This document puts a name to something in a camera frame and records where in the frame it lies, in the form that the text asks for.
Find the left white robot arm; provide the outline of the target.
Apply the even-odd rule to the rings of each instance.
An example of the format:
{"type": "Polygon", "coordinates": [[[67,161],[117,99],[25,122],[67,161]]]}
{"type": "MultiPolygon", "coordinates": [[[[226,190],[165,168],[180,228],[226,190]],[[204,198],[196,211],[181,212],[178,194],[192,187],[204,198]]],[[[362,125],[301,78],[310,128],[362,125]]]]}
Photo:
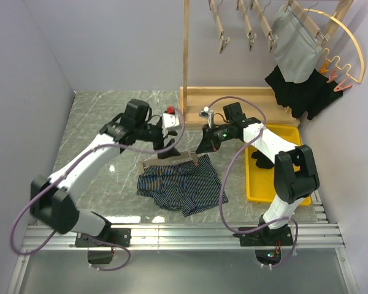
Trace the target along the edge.
{"type": "Polygon", "coordinates": [[[150,105],[131,99],[124,112],[104,124],[92,142],[67,165],[48,178],[38,176],[31,183],[30,214],[48,225],[54,232],[88,235],[97,246],[111,246],[116,242],[112,224],[104,216],[80,209],[76,200],[100,169],[125,150],[134,150],[137,141],[150,142],[150,154],[176,156],[175,140],[165,143],[168,135],[183,135],[183,113],[169,107],[159,116],[158,122],[150,120],[150,105]]]}

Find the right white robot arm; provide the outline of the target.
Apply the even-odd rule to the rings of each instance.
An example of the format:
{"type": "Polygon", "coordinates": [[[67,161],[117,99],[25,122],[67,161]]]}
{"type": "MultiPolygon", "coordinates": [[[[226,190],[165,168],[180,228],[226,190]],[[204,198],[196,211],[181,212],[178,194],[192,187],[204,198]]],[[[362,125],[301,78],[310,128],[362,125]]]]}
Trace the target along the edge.
{"type": "Polygon", "coordinates": [[[276,192],[272,203],[259,218],[257,227],[240,228],[234,233],[262,246],[273,246],[285,235],[296,208],[320,186],[312,149],[283,139],[255,117],[246,117],[238,102],[224,106],[223,111],[226,123],[221,125],[214,123],[210,107],[199,112],[208,122],[202,127],[202,141],[196,153],[216,152],[222,142],[239,139],[271,161],[276,192]]]}

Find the striped navy underwear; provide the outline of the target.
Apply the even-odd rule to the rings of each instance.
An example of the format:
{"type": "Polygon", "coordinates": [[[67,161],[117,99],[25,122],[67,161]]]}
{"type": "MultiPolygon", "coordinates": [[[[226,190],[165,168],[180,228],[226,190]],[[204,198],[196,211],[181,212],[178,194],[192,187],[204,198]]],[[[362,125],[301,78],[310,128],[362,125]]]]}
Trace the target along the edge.
{"type": "Polygon", "coordinates": [[[137,180],[137,195],[185,217],[217,207],[220,190],[220,178],[208,155],[199,157],[196,164],[147,167],[137,180]]]}

